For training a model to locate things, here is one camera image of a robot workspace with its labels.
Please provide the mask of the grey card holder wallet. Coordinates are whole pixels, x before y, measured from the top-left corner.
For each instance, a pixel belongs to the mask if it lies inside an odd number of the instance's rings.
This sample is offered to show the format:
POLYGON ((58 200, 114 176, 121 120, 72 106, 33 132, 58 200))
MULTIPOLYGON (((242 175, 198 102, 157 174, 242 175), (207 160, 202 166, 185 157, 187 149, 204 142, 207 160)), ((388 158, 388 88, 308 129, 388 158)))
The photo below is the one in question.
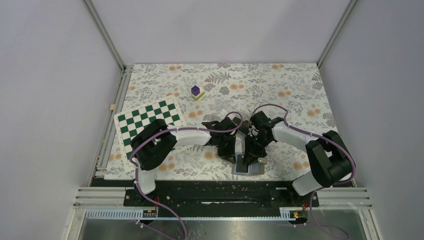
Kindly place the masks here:
POLYGON ((236 154, 235 154, 235 164, 232 167, 232 174, 240 176, 259 176, 265 173, 265 164, 264 163, 254 163, 248 165, 248 170, 236 170, 236 154))

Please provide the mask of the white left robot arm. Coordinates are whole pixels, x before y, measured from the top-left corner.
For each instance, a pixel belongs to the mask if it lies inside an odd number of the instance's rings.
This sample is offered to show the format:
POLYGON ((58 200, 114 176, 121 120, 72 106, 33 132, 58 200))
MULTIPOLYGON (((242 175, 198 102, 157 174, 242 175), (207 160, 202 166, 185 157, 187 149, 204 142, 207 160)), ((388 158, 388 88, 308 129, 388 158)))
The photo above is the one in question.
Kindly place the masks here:
POLYGON ((241 118, 229 116, 197 126, 173 126, 163 119, 154 120, 130 141, 129 160, 136 167, 136 199, 144 206, 154 202, 156 169, 172 150, 191 145, 213 146, 219 158, 234 164, 236 133, 241 125, 241 118))

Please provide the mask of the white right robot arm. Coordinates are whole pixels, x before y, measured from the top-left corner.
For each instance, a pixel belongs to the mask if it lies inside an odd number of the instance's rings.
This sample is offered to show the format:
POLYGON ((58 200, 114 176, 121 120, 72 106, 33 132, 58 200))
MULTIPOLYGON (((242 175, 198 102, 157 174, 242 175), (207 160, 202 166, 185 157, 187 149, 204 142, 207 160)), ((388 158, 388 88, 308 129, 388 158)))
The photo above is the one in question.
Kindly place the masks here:
POLYGON ((312 191, 352 176, 355 165, 337 132, 330 130, 318 135, 292 126, 282 117, 270 119, 263 111, 253 114, 250 122, 257 134, 245 136, 244 156, 236 157, 235 173, 253 175, 254 165, 267 156, 266 148, 272 142, 288 144, 308 157, 310 171, 295 179, 286 193, 291 205, 299 206, 312 191))

